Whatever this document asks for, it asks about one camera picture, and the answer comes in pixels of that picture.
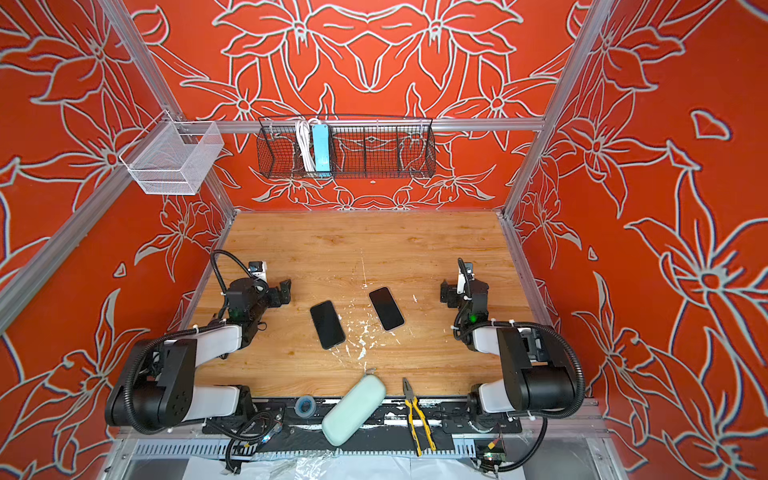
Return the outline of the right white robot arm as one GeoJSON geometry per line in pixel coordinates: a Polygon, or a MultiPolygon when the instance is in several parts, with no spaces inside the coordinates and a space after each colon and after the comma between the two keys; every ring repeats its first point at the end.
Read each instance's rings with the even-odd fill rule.
{"type": "Polygon", "coordinates": [[[476,278],[470,263],[459,258],[457,264],[457,282],[440,286],[440,301],[456,311],[453,338],[471,351],[498,357],[501,365],[501,379],[472,390],[480,411],[548,419],[574,415],[586,397],[575,350],[550,326],[493,319],[489,285],[476,278]]]}

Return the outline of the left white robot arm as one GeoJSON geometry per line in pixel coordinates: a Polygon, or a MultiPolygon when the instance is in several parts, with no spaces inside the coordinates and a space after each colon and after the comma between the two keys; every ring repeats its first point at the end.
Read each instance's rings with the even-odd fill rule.
{"type": "Polygon", "coordinates": [[[154,435],[200,424],[206,432],[249,441],[258,436],[253,430],[257,422],[270,422],[270,416],[257,411],[247,386],[199,385],[195,377],[200,366],[248,347],[265,329],[265,313],[290,303],[292,282],[271,286],[265,263],[243,263],[223,249],[211,252],[210,266],[222,307],[204,326],[133,346],[106,403],[109,426],[154,435]]]}

